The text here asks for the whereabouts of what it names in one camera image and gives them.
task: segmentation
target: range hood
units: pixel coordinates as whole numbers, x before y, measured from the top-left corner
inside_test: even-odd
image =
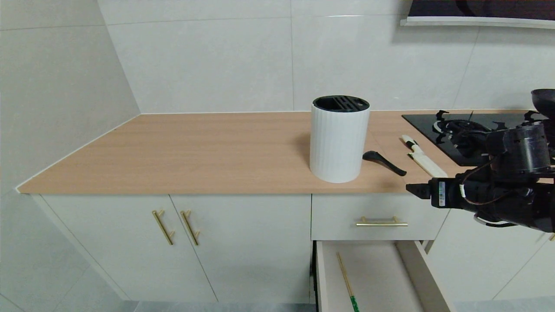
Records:
[[[555,0],[413,0],[401,25],[555,29]]]

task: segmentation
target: barcode label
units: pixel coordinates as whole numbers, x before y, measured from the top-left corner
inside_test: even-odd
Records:
[[[438,190],[440,207],[445,207],[445,182],[440,182]]]

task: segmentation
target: drawer handle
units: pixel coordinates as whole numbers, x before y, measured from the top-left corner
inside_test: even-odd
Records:
[[[187,212],[184,212],[183,210],[181,210],[181,216],[183,217],[183,221],[185,221],[185,225],[187,226],[189,233],[191,233],[191,236],[193,237],[193,243],[195,244],[195,246],[198,246],[200,231],[193,232],[193,229],[191,228],[191,224],[189,223],[190,215],[191,215],[191,210],[187,210]]]
[[[374,221],[369,222],[366,217],[362,216],[360,222],[356,223],[357,227],[407,227],[408,223],[399,222],[396,216],[393,216],[391,221]]]
[[[170,244],[170,246],[172,246],[173,241],[171,240],[171,238],[175,234],[175,231],[171,231],[168,234],[168,231],[166,231],[166,227],[164,226],[164,224],[162,224],[162,221],[160,220],[160,217],[162,217],[164,215],[164,209],[160,209],[159,212],[156,211],[156,210],[152,210],[152,215],[154,216],[154,219],[156,219],[156,223],[158,223],[158,226],[160,227],[160,230],[162,230],[162,233],[164,233],[164,236],[168,240],[168,244]]]

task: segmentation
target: white drawer front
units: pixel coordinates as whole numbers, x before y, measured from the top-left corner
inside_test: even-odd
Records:
[[[429,200],[411,194],[314,194],[311,237],[312,240],[433,240],[447,213],[448,209],[432,207]],[[402,224],[362,225],[392,222],[393,216]]]
[[[337,253],[359,311],[448,312],[445,299],[417,241],[316,242],[320,312],[353,311]]]

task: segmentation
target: wooden countertop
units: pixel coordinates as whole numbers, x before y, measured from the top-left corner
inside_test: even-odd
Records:
[[[310,112],[140,115],[21,185],[41,194],[404,193],[430,177],[408,156],[408,134],[449,176],[457,166],[402,114],[371,112],[365,150],[408,173],[364,161],[354,181],[333,184],[309,169]],[[456,113],[467,113],[457,110]],[[495,113],[499,110],[481,110]],[[503,110],[504,113],[518,112]]]

